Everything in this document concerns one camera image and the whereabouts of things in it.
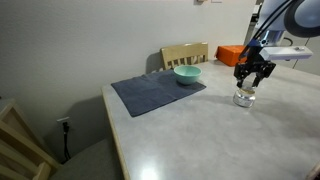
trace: chair backrest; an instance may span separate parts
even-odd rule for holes
[[[4,120],[0,110],[0,179],[45,180],[60,164]]]
[[[160,49],[164,69],[179,65],[192,65],[208,61],[208,43],[182,44]]]

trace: wooden chair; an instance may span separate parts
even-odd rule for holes
[[[208,61],[208,43],[168,46],[160,49],[164,70],[179,65],[192,65]]]
[[[14,101],[0,109],[0,139],[0,179],[48,179],[60,167],[43,150]]]
[[[104,139],[61,165],[44,151],[21,115],[14,100],[0,100],[0,179],[123,179],[112,142]]]

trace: white wall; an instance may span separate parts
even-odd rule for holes
[[[160,47],[242,44],[255,0],[1,0],[0,96],[16,98],[29,122],[62,160],[104,138],[100,87],[159,69]]]

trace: electrical outlet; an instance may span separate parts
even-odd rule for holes
[[[61,118],[61,119],[57,119],[56,121],[59,124],[63,124],[64,122],[67,122],[68,124],[70,124],[69,119],[70,119],[70,117],[64,117],[64,118]]]

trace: mint green bowl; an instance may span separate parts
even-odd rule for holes
[[[197,82],[202,73],[200,68],[188,65],[177,66],[173,71],[177,81],[183,85]]]

